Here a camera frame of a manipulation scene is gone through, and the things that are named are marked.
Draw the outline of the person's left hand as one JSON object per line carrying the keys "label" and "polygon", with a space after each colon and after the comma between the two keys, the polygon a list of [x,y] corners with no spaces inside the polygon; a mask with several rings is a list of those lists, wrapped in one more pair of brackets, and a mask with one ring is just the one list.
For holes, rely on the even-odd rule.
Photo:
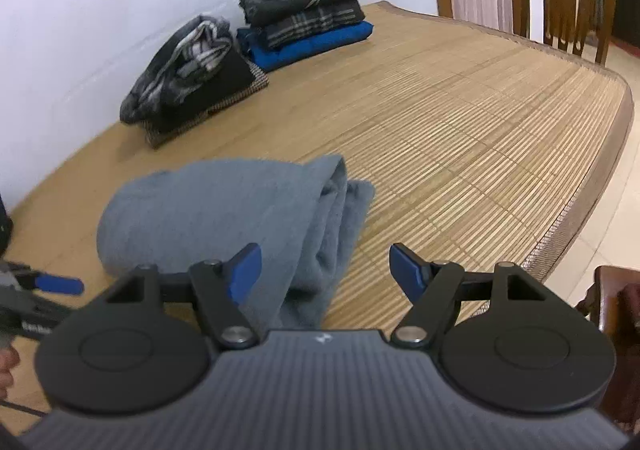
{"label": "person's left hand", "polygon": [[8,390],[14,384],[12,371],[21,362],[20,354],[13,346],[0,349],[0,399],[8,398]]}

